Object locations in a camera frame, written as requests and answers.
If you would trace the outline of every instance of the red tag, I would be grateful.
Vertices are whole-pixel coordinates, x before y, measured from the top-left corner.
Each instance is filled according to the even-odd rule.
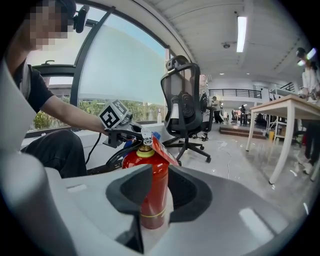
[[[179,163],[175,157],[169,153],[165,146],[152,134],[152,145],[151,148],[167,160],[170,164],[174,166],[179,166]]]

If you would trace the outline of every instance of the black t-shirt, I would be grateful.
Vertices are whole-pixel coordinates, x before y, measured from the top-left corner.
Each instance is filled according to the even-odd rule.
[[[24,62],[17,68],[13,75],[13,80],[19,87],[22,81]],[[38,113],[43,104],[54,94],[48,89],[44,79],[40,75],[39,71],[32,69],[31,65],[28,65],[30,74],[30,94],[27,99],[33,110]]]

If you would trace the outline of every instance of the black pants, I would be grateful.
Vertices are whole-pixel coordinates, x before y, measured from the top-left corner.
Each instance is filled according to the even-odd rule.
[[[42,136],[21,150],[44,165],[59,171],[62,178],[87,175],[84,148],[80,138],[69,130],[58,130]]]
[[[241,114],[240,124],[244,124],[244,125],[247,124],[247,115],[246,114]]]
[[[310,164],[314,165],[320,154],[320,126],[315,123],[309,123],[305,132],[306,147],[304,155],[310,159]]]
[[[218,122],[222,123],[223,122],[223,120],[222,120],[222,118],[220,116],[220,111],[219,110],[214,111],[214,120],[215,120],[216,123],[218,123]]]

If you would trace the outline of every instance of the chair backrest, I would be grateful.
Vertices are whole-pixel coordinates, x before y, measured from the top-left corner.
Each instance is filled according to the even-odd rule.
[[[197,129],[203,121],[200,99],[200,68],[184,56],[176,56],[167,64],[161,79],[168,112],[164,120],[169,134],[175,136]]]

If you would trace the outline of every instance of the white bottle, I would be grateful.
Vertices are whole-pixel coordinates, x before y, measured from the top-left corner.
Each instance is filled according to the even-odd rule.
[[[162,117],[161,117],[161,109],[158,109],[158,117],[157,117],[157,123],[161,124],[162,123]]]

